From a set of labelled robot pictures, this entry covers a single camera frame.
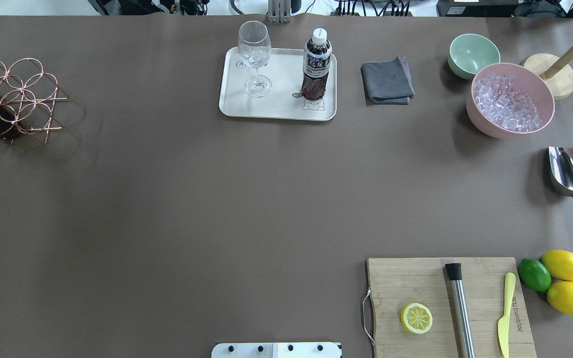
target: black muddler tip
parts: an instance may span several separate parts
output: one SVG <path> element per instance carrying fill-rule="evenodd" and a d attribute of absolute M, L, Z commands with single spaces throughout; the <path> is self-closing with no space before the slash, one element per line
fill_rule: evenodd
<path fill-rule="evenodd" d="M 461 263 L 446 264 L 446 272 L 450 281 L 460 281 Z"/>

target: cutting board handle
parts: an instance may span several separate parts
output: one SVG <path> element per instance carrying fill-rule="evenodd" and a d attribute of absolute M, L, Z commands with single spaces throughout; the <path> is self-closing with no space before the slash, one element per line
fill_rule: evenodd
<path fill-rule="evenodd" d="M 364 332 L 366 332 L 368 339 L 371 341 L 371 345 L 375 347 L 375 339 L 373 339 L 373 336 L 368 332 L 368 328 L 366 328 L 366 301 L 368 302 L 371 301 L 369 299 L 370 296 L 371 296 L 371 288 L 369 287 L 368 290 L 366 290 L 366 296 L 362 300 L 362 325 L 364 326 Z"/>

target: wooden cutting board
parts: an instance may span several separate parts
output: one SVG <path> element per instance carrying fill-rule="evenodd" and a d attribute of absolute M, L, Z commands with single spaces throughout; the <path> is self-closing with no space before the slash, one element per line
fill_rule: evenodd
<path fill-rule="evenodd" d="M 516 279 L 510 315 L 510 358 L 535 358 L 534 341 L 514 258 L 368 259 L 373 304 L 375 358 L 458 358 L 456 317 L 444 265 L 461 263 L 464 293 L 477 358 L 501 358 L 496 324 L 503 315 L 505 274 Z M 408 303 L 430 309 L 430 331 L 417 335 L 402 327 Z"/>

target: black box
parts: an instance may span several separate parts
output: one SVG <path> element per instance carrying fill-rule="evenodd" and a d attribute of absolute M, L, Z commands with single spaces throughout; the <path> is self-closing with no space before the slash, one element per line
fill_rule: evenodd
<path fill-rule="evenodd" d="M 478 2 L 438 0 L 437 13 L 439 16 L 510 17 L 518 6 L 518 0 L 479 0 Z"/>

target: yellow lemon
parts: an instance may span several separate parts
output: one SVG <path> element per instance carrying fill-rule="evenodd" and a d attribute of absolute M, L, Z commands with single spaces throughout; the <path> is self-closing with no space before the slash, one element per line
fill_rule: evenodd
<path fill-rule="evenodd" d="M 573 252 L 551 250 L 541 256 L 541 263 L 550 275 L 563 281 L 573 281 Z"/>
<path fill-rule="evenodd" d="M 432 327 L 432 313 L 421 303 L 409 303 L 402 310 L 402 326 L 412 333 L 426 333 Z"/>
<path fill-rule="evenodd" d="M 573 282 L 552 283 L 548 290 L 548 302 L 557 310 L 573 315 Z"/>

